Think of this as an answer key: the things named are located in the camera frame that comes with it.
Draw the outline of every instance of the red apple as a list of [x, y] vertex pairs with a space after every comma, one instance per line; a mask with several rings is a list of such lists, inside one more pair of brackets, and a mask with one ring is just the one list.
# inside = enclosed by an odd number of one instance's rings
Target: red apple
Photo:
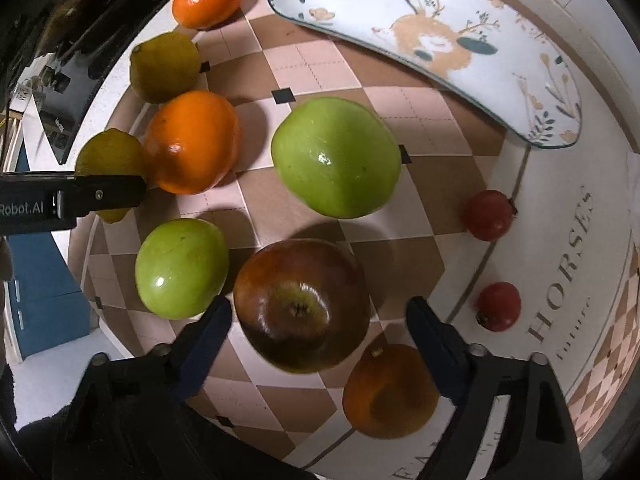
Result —
[[369, 328], [359, 262], [322, 240], [284, 240], [255, 253], [238, 274], [234, 305], [258, 354], [292, 373], [337, 365]]
[[480, 293], [478, 323], [491, 332], [504, 332], [515, 325], [520, 317], [522, 301], [518, 289], [507, 282], [489, 285]]
[[462, 223], [479, 240], [495, 242], [507, 234], [516, 213], [513, 203], [503, 193], [488, 189], [466, 203]]

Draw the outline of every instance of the red tomato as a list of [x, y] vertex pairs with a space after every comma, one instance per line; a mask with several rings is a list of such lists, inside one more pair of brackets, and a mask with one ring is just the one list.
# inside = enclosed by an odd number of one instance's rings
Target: red tomato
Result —
[[488, 189], [466, 203], [462, 223], [479, 240], [495, 242], [507, 234], [515, 213], [513, 204], [503, 193]]
[[522, 310], [518, 289], [507, 282], [489, 285], [480, 293], [476, 306], [478, 323], [491, 332], [504, 332], [511, 328]]

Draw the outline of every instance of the apple stem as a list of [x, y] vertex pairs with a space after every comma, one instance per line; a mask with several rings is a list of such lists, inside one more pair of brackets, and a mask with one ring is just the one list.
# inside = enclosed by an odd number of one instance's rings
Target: apple stem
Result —
[[513, 215], [514, 216], [518, 216], [518, 208], [516, 207], [515, 201], [513, 198], [509, 199], [509, 205], [511, 206], [511, 208], [513, 209]]

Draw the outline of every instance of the plate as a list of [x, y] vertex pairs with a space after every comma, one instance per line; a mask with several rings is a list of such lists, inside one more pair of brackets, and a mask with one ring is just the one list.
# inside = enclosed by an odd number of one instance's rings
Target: plate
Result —
[[564, 55], [500, 0], [268, 1], [284, 18], [433, 77], [538, 148], [580, 136], [580, 95]]

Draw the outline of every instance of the orange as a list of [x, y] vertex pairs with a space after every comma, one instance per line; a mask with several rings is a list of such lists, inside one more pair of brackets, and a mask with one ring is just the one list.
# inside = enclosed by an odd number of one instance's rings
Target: orange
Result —
[[153, 182], [169, 193], [215, 186], [240, 149], [240, 121], [225, 98], [206, 90], [182, 94], [156, 113], [143, 143]]
[[429, 421], [439, 397], [417, 349], [374, 342], [347, 380], [342, 408], [359, 432], [402, 438]]
[[175, 21], [186, 28], [209, 28], [224, 22], [242, 0], [174, 0]]

